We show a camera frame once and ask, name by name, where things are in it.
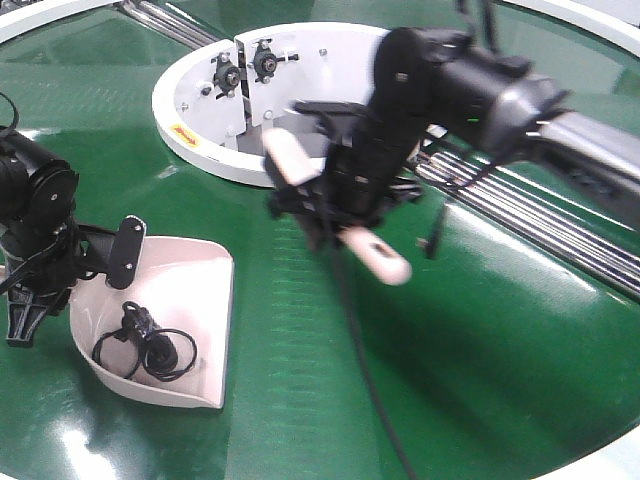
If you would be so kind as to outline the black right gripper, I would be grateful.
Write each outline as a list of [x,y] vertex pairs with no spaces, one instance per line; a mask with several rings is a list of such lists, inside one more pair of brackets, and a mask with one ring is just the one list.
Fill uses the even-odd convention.
[[274,218],[292,215],[310,250],[326,244],[338,248],[342,220],[374,226],[390,209],[423,195],[419,183],[401,170],[425,135],[424,117],[353,102],[296,101],[292,108],[315,117],[330,140],[324,179],[297,185],[275,179],[267,207]]

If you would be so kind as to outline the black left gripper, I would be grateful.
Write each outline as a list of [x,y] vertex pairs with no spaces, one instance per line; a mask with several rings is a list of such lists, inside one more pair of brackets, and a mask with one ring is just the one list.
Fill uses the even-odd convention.
[[106,276],[117,290],[134,281],[140,261],[146,223],[126,216],[116,231],[67,220],[53,239],[26,257],[7,257],[9,346],[32,346],[47,315],[58,314],[80,280]]

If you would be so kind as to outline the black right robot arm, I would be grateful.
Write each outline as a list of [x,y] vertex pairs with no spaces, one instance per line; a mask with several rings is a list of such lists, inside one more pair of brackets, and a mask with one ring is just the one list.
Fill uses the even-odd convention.
[[296,216],[313,245],[350,227],[373,227],[421,188],[401,169],[439,125],[493,166],[537,161],[615,217],[639,223],[639,141],[565,109],[566,91],[522,57],[475,44],[471,34],[402,27],[380,42],[366,104],[298,101],[329,139],[324,169],[294,179],[304,151],[287,131],[264,133],[274,215]]

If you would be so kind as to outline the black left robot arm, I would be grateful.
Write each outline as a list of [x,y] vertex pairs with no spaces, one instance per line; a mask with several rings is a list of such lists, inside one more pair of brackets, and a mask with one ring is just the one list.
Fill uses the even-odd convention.
[[70,164],[7,127],[1,130],[1,253],[6,341],[32,346],[48,316],[66,306],[80,280],[99,274],[122,290],[134,281],[145,223],[126,216],[116,230],[74,217],[79,175]]

